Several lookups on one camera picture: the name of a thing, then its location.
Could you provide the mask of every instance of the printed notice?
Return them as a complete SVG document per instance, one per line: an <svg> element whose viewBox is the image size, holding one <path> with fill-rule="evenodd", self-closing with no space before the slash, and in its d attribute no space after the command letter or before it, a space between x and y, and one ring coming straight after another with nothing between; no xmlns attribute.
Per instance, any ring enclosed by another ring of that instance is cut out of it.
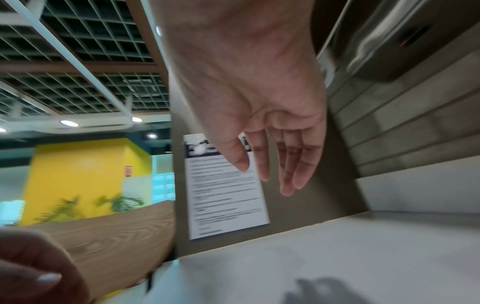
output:
<svg viewBox="0 0 480 304"><path fill-rule="evenodd" d="M203 134L185 135L185 173L190 239L269 224L253 152L250 169L239 172Z"/></svg>

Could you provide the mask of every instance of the brown ceiling beam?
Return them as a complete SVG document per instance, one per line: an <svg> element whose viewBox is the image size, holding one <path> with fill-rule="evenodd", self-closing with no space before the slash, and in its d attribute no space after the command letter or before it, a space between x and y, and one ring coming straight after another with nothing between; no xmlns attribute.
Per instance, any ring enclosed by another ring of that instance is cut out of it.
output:
<svg viewBox="0 0 480 304"><path fill-rule="evenodd" d="M163 75L159 71L156 63L150 62L82 62L85 67L93 74L133 74L133 73L155 73L160 74L162 80ZM69 62L32 62L32 61L3 61L0 62L0 73L11 74L73 74L78 75L80 72Z"/></svg>
<svg viewBox="0 0 480 304"><path fill-rule="evenodd" d="M158 65L158 73L161 76L161 81L166 87L169 86L169 72L165 65L164 58L160 52L154 33L150 27L149 20L145 14L144 7L141 0L126 0L126 5L130 10L131 16L138 27L138 31L146 44L146 48L153 58L153 61Z"/></svg>

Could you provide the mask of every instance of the wood grain surface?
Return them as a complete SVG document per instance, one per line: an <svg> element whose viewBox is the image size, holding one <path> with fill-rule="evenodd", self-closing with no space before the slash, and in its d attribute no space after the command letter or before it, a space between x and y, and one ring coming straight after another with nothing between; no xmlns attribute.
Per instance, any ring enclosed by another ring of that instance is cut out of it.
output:
<svg viewBox="0 0 480 304"><path fill-rule="evenodd" d="M132 286L166 259L175 237L174 202L22 229L45 232L61 244L97 298Z"/></svg>

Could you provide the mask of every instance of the light fixture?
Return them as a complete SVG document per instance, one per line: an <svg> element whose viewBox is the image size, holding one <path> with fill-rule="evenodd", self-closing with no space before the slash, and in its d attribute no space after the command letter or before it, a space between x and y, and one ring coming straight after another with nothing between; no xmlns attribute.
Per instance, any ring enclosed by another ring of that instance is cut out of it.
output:
<svg viewBox="0 0 480 304"><path fill-rule="evenodd" d="M69 126L69 127L78 127L79 124L70 120L60 120L60 123Z"/></svg>

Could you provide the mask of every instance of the fingernail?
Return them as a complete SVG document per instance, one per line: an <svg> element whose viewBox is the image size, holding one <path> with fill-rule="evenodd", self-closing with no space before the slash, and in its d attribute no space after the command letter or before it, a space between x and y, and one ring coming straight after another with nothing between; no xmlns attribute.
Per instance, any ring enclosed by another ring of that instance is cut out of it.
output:
<svg viewBox="0 0 480 304"><path fill-rule="evenodd" d="M42 274L41 276L36 278L37 283L40 284L52 284L57 283L62 279L62 275L60 273L46 273Z"/></svg>

